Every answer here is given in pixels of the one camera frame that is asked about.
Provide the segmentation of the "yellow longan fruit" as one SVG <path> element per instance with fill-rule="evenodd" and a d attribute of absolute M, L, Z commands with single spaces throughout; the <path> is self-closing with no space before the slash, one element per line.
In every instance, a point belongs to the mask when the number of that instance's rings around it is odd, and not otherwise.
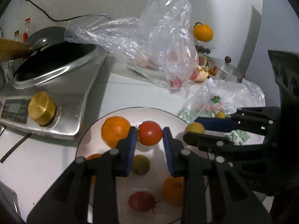
<path fill-rule="evenodd" d="M 223 111 L 219 111 L 216 115 L 217 118 L 225 119 L 226 114 Z"/>
<path fill-rule="evenodd" d="M 192 122 L 185 128 L 184 132 L 185 133 L 191 132 L 191 133 L 205 134 L 205 128 L 203 127 L 203 125 L 201 123 Z"/>
<path fill-rule="evenodd" d="M 133 158 L 132 171 L 136 175 L 145 175 L 150 169 L 150 160 L 144 155 L 135 155 Z"/>

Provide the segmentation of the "mandarin orange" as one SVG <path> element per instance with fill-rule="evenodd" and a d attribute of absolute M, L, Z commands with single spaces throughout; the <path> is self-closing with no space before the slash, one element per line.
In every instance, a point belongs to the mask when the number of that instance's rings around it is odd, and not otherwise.
<path fill-rule="evenodd" d="M 115 148 L 120 140 L 128 136 L 131 128 L 130 122 L 120 116 L 108 118 L 101 127 L 101 137 L 111 148 Z"/>
<path fill-rule="evenodd" d="M 92 155 L 88 156 L 88 157 L 86 158 L 86 160 L 90 161 L 90 160 L 93 160 L 93 159 L 100 158 L 101 156 L 102 156 L 102 154 L 100 154 L 100 153 L 95 153 L 95 154 L 92 154 Z M 96 168 L 96 166 L 95 166 L 95 163 L 93 162 L 93 163 L 91 164 L 91 170 L 92 170 L 93 173 L 95 172 L 95 168 Z M 92 185 L 96 184 L 96 175 L 92 175 L 91 184 L 92 184 Z"/>
<path fill-rule="evenodd" d="M 167 204 L 182 207 L 184 197 L 184 177 L 168 176 L 162 187 L 162 197 Z"/>

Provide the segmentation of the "red cherry tomato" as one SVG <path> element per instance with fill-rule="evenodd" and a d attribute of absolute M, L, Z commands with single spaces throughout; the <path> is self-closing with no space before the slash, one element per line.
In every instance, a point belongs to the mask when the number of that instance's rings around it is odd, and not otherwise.
<path fill-rule="evenodd" d="M 147 191 L 138 191 L 133 193 L 129 199 L 128 204 L 136 212 L 146 213 L 150 210 L 155 213 L 156 205 L 161 200 L 156 200 L 154 195 Z"/>
<path fill-rule="evenodd" d="M 138 140 L 142 145 L 153 146 L 160 142 L 163 131 L 154 121 L 144 121 L 138 126 Z"/>

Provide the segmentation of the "printed flat plastic bag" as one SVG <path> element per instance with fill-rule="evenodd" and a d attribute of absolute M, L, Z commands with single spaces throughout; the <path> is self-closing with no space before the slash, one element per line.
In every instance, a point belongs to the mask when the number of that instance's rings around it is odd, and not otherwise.
<path fill-rule="evenodd" d="M 265 95 L 255 83 L 207 79 L 183 105 L 177 116 L 187 123 L 197 117 L 216 118 L 219 112 L 233 114 L 241 107 L 264 107 Z"/>

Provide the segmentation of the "white plate black rim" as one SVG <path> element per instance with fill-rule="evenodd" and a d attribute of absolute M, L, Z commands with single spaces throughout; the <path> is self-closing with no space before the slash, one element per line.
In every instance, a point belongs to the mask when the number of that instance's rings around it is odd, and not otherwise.
<path fill-rule="evenodd" d="M 90 157 L 94 154 L 102 155 L 110 150 L 101 137 L 104 122 L 114 116 L 127 119 L 131 126 L 138 127 L 145 121 L 153 121 L 160 128 L 168 127 L 173 138 L 182 140 L 187 123 L 179 117 L 155 108 L 131 107 L 124 108 L 101 117 L 82 137 L 76 156 Z M 162 189 L 165 180 L 170 176 L 168 171 L 163 142 L 153 146 L 136 144 L 134 152 L 136 163 L 127 177 L 118 177 L 117 204 L 120 223 L 180 223 L 181 207 L 169 205 L 163 198 Z M 153 210 L 141 213 L 129 206 L 129 197 L 137 192 L 151 193 L 156 200 Z"/>

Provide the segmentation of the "orange peel pieces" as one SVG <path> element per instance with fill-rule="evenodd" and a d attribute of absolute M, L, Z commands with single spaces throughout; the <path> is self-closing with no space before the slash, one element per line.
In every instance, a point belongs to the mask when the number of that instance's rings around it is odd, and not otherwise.
<path fill-rule="evenodd" d="M 212 63 L 210 58 L 206 56 L 199 56 L 199 74 L 196 78 L 196 81 L 205 81 L 209 76 L 216 76 L 218 68 Z"/>

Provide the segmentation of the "clear box of dark fruit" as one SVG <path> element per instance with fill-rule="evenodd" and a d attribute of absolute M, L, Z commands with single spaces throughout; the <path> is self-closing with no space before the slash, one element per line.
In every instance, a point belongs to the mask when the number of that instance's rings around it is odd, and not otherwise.
<path fill-rule="evenodd" d="M 206 55 L 211 54 L 211 52 L 214 50 L 214 47 L 211 47 L 206 43 L 200 43 L 198 41 L 195 42 L 195 48 L 198 53 Z"/>

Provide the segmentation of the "steel induction cooker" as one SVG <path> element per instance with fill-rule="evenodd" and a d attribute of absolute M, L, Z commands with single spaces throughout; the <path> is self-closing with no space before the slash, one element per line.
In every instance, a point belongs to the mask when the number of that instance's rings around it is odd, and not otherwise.
<path fill-rule="evenodd" d="M 51 138 L 78 137 L 107 55 L 101 46 L 63 42 L 28 58 L 1 89 L 1 124 Z"/>

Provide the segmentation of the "large orange with leaf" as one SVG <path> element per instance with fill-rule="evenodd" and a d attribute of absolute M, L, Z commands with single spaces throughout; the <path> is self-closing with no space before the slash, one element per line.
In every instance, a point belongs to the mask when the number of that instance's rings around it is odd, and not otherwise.
<path fill-rule="evenodd" d="M 193 36 L 198 41 L 209 42 L 213 39 L 213 30 L 206 24 L 196 22 L 193 28 Z"/>

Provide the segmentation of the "black chopstick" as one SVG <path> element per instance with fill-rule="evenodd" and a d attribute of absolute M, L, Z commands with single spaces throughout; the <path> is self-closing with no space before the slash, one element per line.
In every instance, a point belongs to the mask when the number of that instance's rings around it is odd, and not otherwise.
<path fill-rule="evenodd" d="M 25 142 L 29 137 L 31 136 L 31 133 L 26 134 L 21 140 L 19 140 L 4 156 L 1 158 L 0 162 L 4 163 L 4 161 L 23 143 Z"/>

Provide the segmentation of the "clear crumpled plastic bag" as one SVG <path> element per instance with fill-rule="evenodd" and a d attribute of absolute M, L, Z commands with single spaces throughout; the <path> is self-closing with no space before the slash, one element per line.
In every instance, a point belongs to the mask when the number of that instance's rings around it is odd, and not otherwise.
<path fill-rule="evenodd" d="M 71 20 L 70 43 L 101 46 L 129 69 L 172 94 L 188 97 L 198 54 L 190 33 L 189 0 L 149 0 L 139 18 L 90 15 Z"/>

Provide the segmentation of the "grey refrigerator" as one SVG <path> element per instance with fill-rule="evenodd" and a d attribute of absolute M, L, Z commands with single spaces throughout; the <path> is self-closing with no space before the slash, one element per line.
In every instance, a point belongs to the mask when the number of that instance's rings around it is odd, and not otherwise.
<path fill-rule="evenodd" d="M 249 34 L 237 68 L 264 92 L 267 106 L 280 106 L 269 50 L 298 52 L 298 15 L 288 0 L 263 0 L 252 9 Z"/>

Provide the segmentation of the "silver phone on counter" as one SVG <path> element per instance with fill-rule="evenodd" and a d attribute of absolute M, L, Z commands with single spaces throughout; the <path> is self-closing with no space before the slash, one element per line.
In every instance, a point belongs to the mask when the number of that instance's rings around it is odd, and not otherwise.
<path fill-rule="evenodd" d="M 1 182 L 1 190 L 3 191 L 3 194 L 11 207 L 14 209 L 17 215 L 22 218 L 16 192 L 5 185 L 3 182 Z"/>

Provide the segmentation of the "dark oil bottle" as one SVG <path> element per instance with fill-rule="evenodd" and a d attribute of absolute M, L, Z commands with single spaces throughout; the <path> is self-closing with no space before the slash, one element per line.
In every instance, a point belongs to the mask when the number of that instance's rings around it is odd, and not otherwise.
<path fill-rule="evenodd" d="M 19 42 L 23 41 L 22 35 L 19 30 L 14 32 L 14 40 Z"/>

